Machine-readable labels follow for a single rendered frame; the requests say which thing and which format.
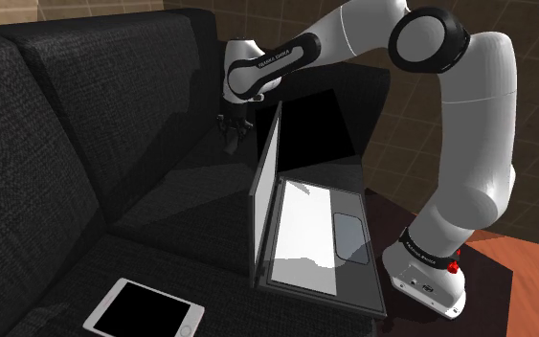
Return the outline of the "grey open laptop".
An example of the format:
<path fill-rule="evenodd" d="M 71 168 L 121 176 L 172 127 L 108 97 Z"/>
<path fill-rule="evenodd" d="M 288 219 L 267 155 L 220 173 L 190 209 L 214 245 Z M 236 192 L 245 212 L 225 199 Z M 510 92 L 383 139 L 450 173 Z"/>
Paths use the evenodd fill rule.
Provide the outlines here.
<path fill-rule="evenodd" d="M 251 286 L 386 318 L 362 195 L 279 175 L 281 111 L 248 193 Z"/>

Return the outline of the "black fabric sofa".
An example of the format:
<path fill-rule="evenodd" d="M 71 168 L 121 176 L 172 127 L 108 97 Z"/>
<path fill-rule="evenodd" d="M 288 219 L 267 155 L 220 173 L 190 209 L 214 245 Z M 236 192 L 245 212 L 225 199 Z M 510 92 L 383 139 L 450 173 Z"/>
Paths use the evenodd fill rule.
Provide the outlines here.
<path fill-rule="evenodd" d="M 0 337 L 101 337 L 83 324 L 121 278 L 201 305 L 189 337 L 377 337 L 370 316 L 249 286 L 261 138 L 224 152 L 214 22 L 0 26 Z"/>

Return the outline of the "white tablet with black screen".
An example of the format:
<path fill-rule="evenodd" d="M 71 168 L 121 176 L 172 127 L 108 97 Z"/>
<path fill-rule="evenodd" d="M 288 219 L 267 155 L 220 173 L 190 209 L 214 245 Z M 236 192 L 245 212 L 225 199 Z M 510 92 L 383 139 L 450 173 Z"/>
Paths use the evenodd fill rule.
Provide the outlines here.
<path fill-rule="evenodd" d="M 82 324 L 100 337 L 193 337 L 205 308 L 125 278 Z"/>

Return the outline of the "dark robot stand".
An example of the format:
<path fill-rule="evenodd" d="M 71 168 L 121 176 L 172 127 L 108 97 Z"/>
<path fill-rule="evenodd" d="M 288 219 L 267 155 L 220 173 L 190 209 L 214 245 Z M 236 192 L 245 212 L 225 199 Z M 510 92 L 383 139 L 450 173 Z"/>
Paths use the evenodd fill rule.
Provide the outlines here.
<path fill-rule="evenodd" d="M 371 245 L 387 318 L 376 322 L 376 337 L 505 337 L 513 272 L 464 244 L 460 269 L 466 305 L 452 321 L 393 288 L 382 254 L 415 216 L 371 189 L 365 189 Z"/>

